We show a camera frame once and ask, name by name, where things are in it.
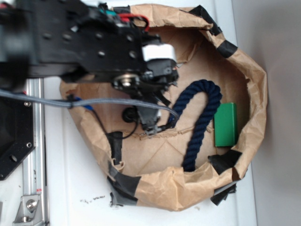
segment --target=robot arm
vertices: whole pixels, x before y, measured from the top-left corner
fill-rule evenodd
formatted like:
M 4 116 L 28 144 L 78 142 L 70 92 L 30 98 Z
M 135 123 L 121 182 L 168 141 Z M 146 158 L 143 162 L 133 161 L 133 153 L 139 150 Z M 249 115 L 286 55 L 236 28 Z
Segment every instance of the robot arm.
M 0 9 L 0 89 L 18 90 L 26 78 L 60 76 L 65 82 L 109 82 L 132 99 L 167 106 L 163 93 L 178 78 L 174 49 L 148 28 L 147 18 L 116 14 L 105 4 L 19 0 Z M 158 109 L 135 110 L 148 135 L 163 130 Z

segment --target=crumpled paper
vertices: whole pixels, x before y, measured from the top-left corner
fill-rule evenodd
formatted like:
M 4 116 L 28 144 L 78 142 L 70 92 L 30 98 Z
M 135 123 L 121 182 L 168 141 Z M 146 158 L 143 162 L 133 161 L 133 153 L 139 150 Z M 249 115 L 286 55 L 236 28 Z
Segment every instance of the crumpled paper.
M 207 96 L 197 94 L 187 105 L 173 129 L 147 138 L 141 128 L 123 141 L 122 162 L 115 168 L 128 176 L 141 176 L 135 192 L 137 205 L 167 210 L 183 210 L 213 196 L 214 190 L 240 180 L 256 154 L 264 137 L 267 105 L 267 76 L 248 55 L 238 49 L 225 59 L 216 50 L 225 40 L 221 33 L 214 36 L 204 19 L 173 7 L 143 4 L 131 7 L 134 14 L 143 14 L 150 20 L 151 33 L 158 33 L 162 40 L 176 50 L 179 69 L 178 87 L 170 87 L 165 97 L 175 103 L 179 94 L 193 81 L 207 79 L 221 87 L 222 103 L 237 104 L 238 143 L 233 150 L 242 153 L 234 168 L 218 175 L 207 157 L 223 154 L 229 148 L 214 146 L 214 125 L 211 122 L 196 160 L 194 172 L 184 172 L 181 167 L 187 144 L 196 119 L 205 108 Z M 61 84 L 63 97 L 75 94 L 82 99 L 96 97 L 128 96 L 114 90 L 110 84 Z M 99 117 L 108 132 L 122 131 L 129 134 L 134 125 L 123 122 L 121 113 L 126 106 L 95 105 Z M 111 148 L 94 116 L 82 107 L 70 110 L 70 114 L 94 154 L 101 169 L 108 172 Z M 159 125 L 165 124 L 167 112 L 162 112 Z

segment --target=twisted rope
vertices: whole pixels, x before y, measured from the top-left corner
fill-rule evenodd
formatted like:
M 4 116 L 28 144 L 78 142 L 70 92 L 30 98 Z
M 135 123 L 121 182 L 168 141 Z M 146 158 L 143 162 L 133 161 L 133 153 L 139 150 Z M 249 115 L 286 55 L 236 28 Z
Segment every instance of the twisted rope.
M 220 100 L 222 98 L 220 87 L 215 85 L 212 81 L 194 81 L 180 94 L 175 105 L 173 106 L 173 110 L 175 110 L 179 116 L 181 116 L 183 110 L 186 108 L 186 105 L 190 102 L 194 95 L 199 92 L 207 93 L 208 104 L 196 121 L 191 140 L 188 143 L 186 155 L 182 164 L 184 171 L 187 172 L 192 172 L 195 170 L 196 158 L 202 145 L 204 132 L 206 131 L 211 119 L 213 119 L 217 108 L 220 106 Z M 174 117 L 171 115 L 169 117 L 169 121 L 172 120 L 174 120 Z

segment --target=gray cable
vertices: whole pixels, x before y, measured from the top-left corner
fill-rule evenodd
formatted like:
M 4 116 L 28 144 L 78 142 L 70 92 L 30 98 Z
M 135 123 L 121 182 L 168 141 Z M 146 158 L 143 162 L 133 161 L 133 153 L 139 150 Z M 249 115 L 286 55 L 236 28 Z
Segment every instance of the gray cable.
M 134 100 L 134 99 L 122 99 L 122 98 L 96 98 L 96 99 L 88 99 L 88 100 L 79 100 L 79 101 L 62 101 L 62 100 L 49 100 L 44 98 L 38 97 L 31 97 L 23 94 L 16 94 L 10 91 L 0 89 L 0 97 L 22 100 L 22 101 L 29 101 L 35 102 L 43 105 L 50 105 L 54 107 L 80 107 L 86 105 L 95 105 L 95 104 L 119 104 L 119 105 L 133 105 L 133 106 L 141 106 L 141 107 L 148 107 L 154 109 L 162 109 L 169 111 L 172 115 L 175 116 L 175 119 L 178 120 L 179 115 L 173 109 L 160 106 L 157 104 L 152 104 L 149 102 L 144 102 L 141 100 Z

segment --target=green block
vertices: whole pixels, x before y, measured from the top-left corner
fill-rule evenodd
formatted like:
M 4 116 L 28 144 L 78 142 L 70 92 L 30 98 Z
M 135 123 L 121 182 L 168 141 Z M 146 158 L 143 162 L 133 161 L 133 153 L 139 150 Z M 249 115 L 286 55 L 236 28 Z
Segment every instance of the green block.
M 237 143 L 237 110 L 235 103 L 221 104 L 214 115 L 215 146 L 234 146 Z

